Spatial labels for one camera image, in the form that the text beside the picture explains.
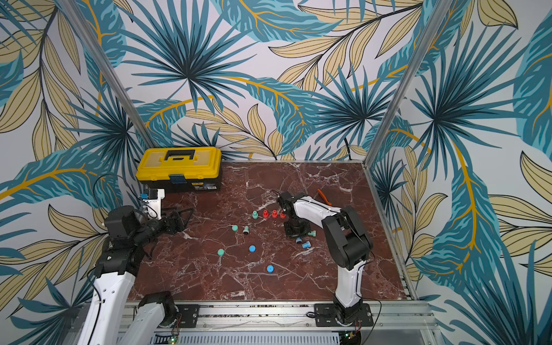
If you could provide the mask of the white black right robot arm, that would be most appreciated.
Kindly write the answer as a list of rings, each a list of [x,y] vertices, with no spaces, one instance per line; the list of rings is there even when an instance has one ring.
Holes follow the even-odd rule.
[[[312,224],[322,228],[329,253],[338,266],[334,317],[339,324],[348,326],[362,310],[362,274],[373,249],[363,221],[351,206],[328,206],[303,193],[282,192],[277,202],[287,217],[287,237],[306,235]]]

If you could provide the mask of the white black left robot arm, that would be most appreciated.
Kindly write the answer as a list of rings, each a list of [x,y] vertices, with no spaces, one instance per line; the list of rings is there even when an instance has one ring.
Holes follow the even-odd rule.
[[[149,218],[133,206],[122,206],[108,213],[105,225],[109,244],[99,257],[93,275],[93,297],[79,344],[149,344],[159,328],[170,330],[173,344],[183,314],[170,292],[146,295],[124,336],[119,336],[124,308],[135,284],[145,247],[164,234],[185,231],[189,218],[173,209],[160,218]]]

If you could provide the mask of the yellow black toolbox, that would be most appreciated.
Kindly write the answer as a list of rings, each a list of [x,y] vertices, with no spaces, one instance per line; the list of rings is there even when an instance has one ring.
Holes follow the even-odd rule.
[[[218,191],[221,150],[215,147],[148,149],[136,172],[139,182],[166,193]]]

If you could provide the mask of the orange handled pliers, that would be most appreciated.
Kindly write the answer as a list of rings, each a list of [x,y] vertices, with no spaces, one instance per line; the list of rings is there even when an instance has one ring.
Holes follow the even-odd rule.
[[[321,189],[317,190],[317,194],[326,205],[333,206],[333,204],[328,200],[328,198],[326,197],[326,195],[324,194],[324,192]]]

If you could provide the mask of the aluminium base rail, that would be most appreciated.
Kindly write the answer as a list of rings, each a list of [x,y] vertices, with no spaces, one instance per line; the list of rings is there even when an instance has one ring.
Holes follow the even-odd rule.
[[[428,303],[369,301],[339,322],[328,301],[181,301],[126,304],[102,326],[88,315],[79,344],[442,344]]]

